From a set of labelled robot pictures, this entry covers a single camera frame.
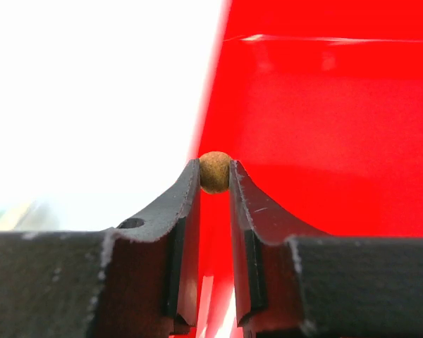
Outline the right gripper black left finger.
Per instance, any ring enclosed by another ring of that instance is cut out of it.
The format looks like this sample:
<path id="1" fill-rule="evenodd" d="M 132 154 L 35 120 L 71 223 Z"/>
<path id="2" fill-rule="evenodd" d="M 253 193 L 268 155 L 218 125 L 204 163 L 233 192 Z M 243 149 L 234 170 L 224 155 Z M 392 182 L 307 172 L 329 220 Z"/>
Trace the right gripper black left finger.
<path id="1" fill-rule="evenodd" d="M 170 337 L 197 325 L 200 163 L 99 240 L 103 283 L 87 337 Z"/>

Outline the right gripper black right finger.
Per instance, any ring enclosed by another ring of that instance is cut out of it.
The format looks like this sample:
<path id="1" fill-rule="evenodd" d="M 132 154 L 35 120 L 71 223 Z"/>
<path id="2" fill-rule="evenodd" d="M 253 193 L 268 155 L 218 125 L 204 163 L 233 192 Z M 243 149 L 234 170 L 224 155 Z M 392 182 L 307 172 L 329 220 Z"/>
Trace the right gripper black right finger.
<path id="1" fill-rule="evenodd" d="M 240 161 L 231 161 L 229 191 L 237 326 L 244 337 L 318 337 L 302 327 L 302 300 L 286 240 L 327 233 L 274 201 Z"/>

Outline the small tan food piece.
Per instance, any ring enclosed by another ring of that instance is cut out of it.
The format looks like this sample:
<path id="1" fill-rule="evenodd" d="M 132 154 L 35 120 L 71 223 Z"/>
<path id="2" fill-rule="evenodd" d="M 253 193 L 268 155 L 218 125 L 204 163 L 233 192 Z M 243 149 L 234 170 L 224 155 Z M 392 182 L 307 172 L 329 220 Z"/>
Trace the small tan food piece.
<path id="1" fill-rule="evenodd" d="M 200 186 L 208 194 L 224 193 L 229 188 L 231 157 L 221 151 L 210 151 L 199 158 Z"/>

